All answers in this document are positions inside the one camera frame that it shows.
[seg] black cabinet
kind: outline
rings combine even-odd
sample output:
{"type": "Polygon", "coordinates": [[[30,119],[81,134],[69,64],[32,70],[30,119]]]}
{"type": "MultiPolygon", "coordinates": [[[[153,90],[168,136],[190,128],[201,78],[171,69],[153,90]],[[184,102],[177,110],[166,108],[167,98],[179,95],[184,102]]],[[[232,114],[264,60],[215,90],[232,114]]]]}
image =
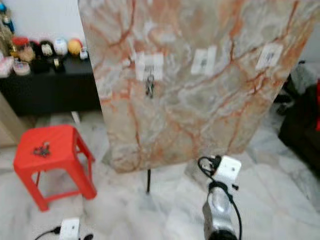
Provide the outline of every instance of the black cabinet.
{"type": "Polygon", "coordinates": [[[65,72],[0,78],[0,91],[18,116],[100,110],[90,60],[67,57],[65,72]]]}

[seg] red object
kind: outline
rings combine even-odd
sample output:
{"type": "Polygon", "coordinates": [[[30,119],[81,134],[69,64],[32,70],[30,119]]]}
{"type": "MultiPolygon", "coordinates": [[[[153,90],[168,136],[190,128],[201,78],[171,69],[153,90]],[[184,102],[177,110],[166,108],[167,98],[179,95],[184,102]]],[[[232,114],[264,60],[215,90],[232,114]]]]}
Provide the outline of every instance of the red object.
{"type": "Polygon", "coordinates": [[[318,102],[318,120],[316,124],[316,130],[320,131],[320,79],[318,79],[318,85],[316,87],[316,98],[318,102]]]}
{"type": "Polygon", "coordinates": [[[12,38],[12,42],[16,46],[24,46],[29,42],[29,39],[23,36],[15,36],[12,38]]]}
{"type": "Polygon", "coordinates": [[[82,194],[86,199],[93,199],[97,191],[92,182],[91,164],[94,156],[84,143],[78,131],[71,125],[59,125],[33,128],[25,132],[17,147],[14,158],[14,171],[33,197],[41,211],[48,210],[48,203],[60,198],[82,194]],[[49,154],[36,153],[48,146],[49,154]],[[77,157],[83,153],[87,158],[88,175],[77,157]],[[38,189],[41,171],[64,169],[78,187],[78,191],[60,193],[44,198],[38,189]],[[36,182],[32,174],[38,172],[36,182]]]}

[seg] toy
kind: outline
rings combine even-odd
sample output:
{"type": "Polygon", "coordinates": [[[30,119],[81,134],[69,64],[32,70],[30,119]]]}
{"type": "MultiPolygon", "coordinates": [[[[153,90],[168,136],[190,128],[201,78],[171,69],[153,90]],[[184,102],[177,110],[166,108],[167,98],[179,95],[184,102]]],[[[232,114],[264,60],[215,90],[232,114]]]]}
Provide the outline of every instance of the toy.
{"type": "Polygon", "coordinates": [[[42,56],[44,57],[52,57],[56,54],[54,45],[52,44],[52,42],[48,40],[41,41],[40,48],[41,48],[42,56]]]}
{"type": "Polygon", "coordinates": [[[67,41],[63,38],[57,38],[53,42],[53,47],[57,55],[66,55],[68,53],[67,41]]]}
{"type": "Polygon", "coordinates": [[[79,39],[72,38],[71,40],[69,40],[68,50],[72,55],[78,56],[81,52],[81,49],[82,49],[82,43],[79,39]]]}

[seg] white tile floor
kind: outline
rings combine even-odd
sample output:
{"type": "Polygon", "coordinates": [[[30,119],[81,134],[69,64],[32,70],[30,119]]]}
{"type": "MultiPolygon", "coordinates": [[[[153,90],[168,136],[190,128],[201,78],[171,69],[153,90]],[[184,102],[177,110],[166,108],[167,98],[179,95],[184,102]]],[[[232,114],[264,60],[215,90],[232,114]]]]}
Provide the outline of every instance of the white tile floor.
{"type": "MultiPolygon", "coordinates": [[[[109,150],[102,116],[83,113],[77,129],[95,155],[97,197],[64,198],[40,212],[13,172],[15,148],[0,149],[0,240],[33,240],[64,218],[80,217],[81,239],[203,240],[202,206],[206,178],[193,162],[152,170],[151,194],[146,195],[146,171],[117,174],[101,163],[109,150]]],[[[320,181],[277,138],[280,119],[267,115],[242,162],[239,191],[234,196],[242,216],[244,240],[319,240],[320,181]]],[[[37,126],[74,124],[71,115],[43,117],[37,126]]],[[[70,187],[66,174],[48,173],[50,190],[70,187]]],[[[232,216],[234,225],[237,219],[232,216]]],[[[48,235],[43,240],[58,239],[48,235]]]]}

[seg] black stand leg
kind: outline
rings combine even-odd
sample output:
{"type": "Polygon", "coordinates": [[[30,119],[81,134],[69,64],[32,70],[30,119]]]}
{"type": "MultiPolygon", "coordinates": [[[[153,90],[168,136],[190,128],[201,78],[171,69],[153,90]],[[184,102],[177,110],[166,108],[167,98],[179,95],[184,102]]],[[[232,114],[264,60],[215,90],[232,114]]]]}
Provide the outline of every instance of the black stand leg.
{"type": "Polygon", "coordinates": [[[150,178],[151,178],[151,169],[148,169],[147,183],[146,183],[146,194],[150,193],[150,178]]]}

